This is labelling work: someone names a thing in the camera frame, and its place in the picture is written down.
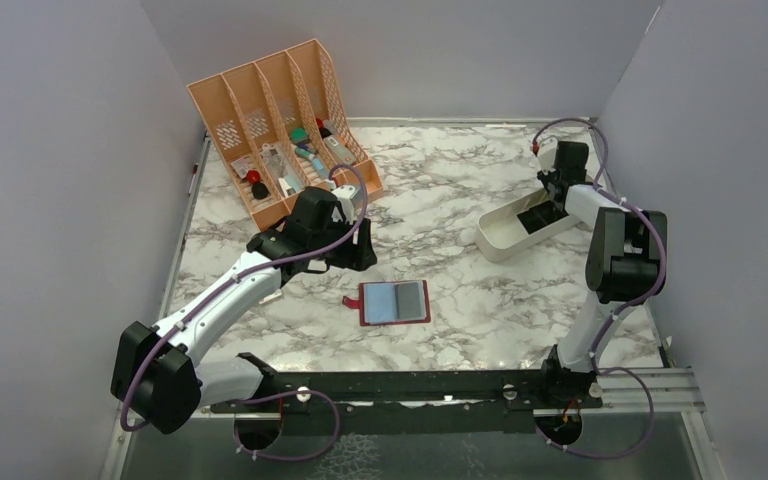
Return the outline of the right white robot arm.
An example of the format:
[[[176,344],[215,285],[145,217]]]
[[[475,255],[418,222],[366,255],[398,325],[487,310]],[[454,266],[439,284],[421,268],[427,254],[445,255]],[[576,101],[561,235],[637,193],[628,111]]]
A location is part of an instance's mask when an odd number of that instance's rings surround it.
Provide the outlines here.
[[[554,210],[592,229],[585,303],[569,332],[550,350],[536,383],[539,398],[560,407],[589,392],[598,362],[621,322],[663,288],[667,218],[641,210],[588,179],[587,144],[547,140],[534,143],[532,150]]]

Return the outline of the red leather card holder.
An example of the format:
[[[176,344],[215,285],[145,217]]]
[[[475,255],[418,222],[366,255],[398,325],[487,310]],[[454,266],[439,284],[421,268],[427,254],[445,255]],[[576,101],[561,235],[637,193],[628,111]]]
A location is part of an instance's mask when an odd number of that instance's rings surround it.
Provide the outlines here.
[[[426,316],[424,319],[417,321],[399,321],[396,319],[395,285],[413,281],[424,283]],[[341,303],[344,307],[358,312],[359,324],[363,327],[425,324],[431,322],[428,285],[425,280],[360,283],[357,295],[355,297],[344,296]]]

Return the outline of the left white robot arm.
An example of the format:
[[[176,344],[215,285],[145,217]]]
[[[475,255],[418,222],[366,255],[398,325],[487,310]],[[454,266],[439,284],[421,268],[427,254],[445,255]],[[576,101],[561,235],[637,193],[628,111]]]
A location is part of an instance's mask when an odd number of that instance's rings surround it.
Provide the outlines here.
[[[202,407],[226,401],[254,411],[269,406],[275,386],[264,364],[246,355],[204,358],[262,299],[309,272],[311,262],[354,271],[373,266],[367,203],[360,185],[305,188],[290,214],[254,235],[230,269],[194,300],[152,326],[129,325],[120,336],[110,387],[122,403],[122,428],[138,428],[128,421],[131,413],[170,434]]]

